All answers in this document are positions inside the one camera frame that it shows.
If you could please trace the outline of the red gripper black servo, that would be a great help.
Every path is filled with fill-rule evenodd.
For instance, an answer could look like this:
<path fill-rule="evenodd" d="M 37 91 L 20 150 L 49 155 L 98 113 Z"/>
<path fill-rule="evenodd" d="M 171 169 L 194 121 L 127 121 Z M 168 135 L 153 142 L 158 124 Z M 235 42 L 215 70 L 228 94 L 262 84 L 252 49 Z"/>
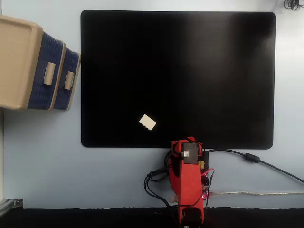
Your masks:
<path fill-rule="evenodd" d="M 184 156 L 184 143 L 194 143 L 197 145 L 198 156 L 202 155 L 202 143 L 198 142 L 194 136 L 183 137 L 182 139 L 171 141 L 171 150 L 172 153 L 175 154 L 176 157 Z"/>

